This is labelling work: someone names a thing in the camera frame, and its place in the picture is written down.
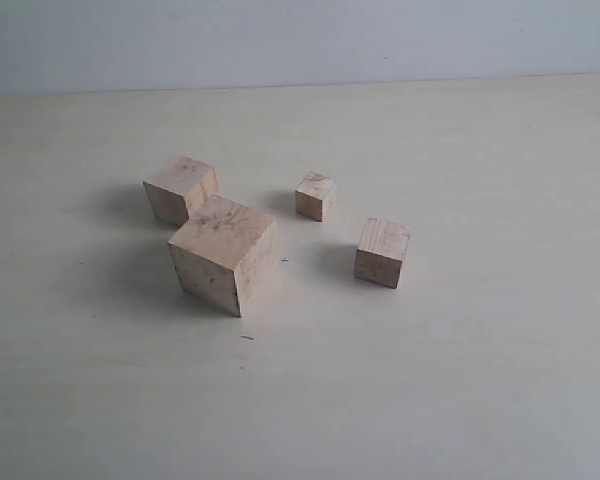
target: white table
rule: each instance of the white table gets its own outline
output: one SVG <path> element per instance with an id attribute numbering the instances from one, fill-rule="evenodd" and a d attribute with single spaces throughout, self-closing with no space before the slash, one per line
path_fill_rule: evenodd
<path id="1" fill-rule="evenodd" d="M 179 289 L 141 189 L 170 153 L 279 220 L 247 318 Z M 369 216 L 412 230 L 398 290 L 352 278 Z M 600 75 L 0 97 L 20 478 L 600 479 Z"/>

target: white wall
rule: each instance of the white wall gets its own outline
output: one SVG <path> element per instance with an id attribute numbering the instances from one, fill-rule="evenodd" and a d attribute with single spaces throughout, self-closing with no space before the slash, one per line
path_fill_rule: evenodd
<path id="1" fill-rule="evenodd" d="M 600 71 L 600 0 L 0 0 L 0 92 Z"/>

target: light wood grain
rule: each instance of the light wood grain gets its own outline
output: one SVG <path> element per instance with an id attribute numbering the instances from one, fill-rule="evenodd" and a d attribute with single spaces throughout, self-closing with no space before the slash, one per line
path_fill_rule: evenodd
<path id="1" fill-rule="evenodd" d="M 409 230 L 404 225 L 368 219 L 356 251 L 356 278 L 397 288 L 409 238 Z"/>
<path id="2" fill-rule="evenodd" d="M 296 188 L 296 212 L 322 222 L 336 203 L 336 193 L 331 178 L 309 172 Z"/>
<path id="3" fill-rule="evenodd" d="M 169 165 L 146 179 L 144 188 L 157 218 L 183 225 L 218 193 L 215 169 L 193 158 L 174 156 Z"/>
<path id="4" fill-rule="evenodd" d="M 186 292 L 242 316 L 278 265 L 275 219 L 211 197 L 169 240 Z"/>

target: small wooden cube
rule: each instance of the small wooden cube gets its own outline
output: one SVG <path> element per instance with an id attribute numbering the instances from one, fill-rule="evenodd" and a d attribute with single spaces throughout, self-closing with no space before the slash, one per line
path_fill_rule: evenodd
<path id="1" fill-rule="evenodd" d="M 324 221 L 336 203 L 336 192 L 336 182 L 332 179 L 309 172 L 296 188 L 296 213 Z"/>
<path id="2" fill-rule="evenodd" d="M 215 169 L 183 156 L 173 157 L 168 167 L 143 184 L 155 216 L 178 226 L 218 193 Z"/>
<path id="3" fill-rule="evenodd" d="M 275 219 L 218 195 L 169 240 L 182 289 L 241 317 L 278 266 Z"/>
<path id="4" fill-rule="evenodd" d="M 354 276 L 397 288 L 409 238 L 409 230 L 403 225 L 377 218 L 367 220 L 356 251 Z"/>

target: wooden block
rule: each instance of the wooden block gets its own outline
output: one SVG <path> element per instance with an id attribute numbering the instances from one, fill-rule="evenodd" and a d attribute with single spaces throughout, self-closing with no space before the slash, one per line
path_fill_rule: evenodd
<path id="1" fill-rule="evenodd" d="M 218 195 L 169 240 L 182 289 L 241 317 L 278 266 L 275 219 Z"/>
<path id="2" fill-rule="evenodd" d="M 209 197 L 218 193 L 215 169 L 193 158 L 172 157 L 171 164 L 143 182 L 153 213 L 183 225 Z"/>
<path id="3" fill-rule="evenodd" d="M 409 230 L 403 225 L 376 218 L 367 220 L 356 251 L 354 276 L 397 288 L 409 238 Z"/>
<path id="4" fill-rule="evenodd" d="M 296 188 L 296 212 L 322 222 L 336 203 L 336 192 L 332 179 L 309 172 Z"/>

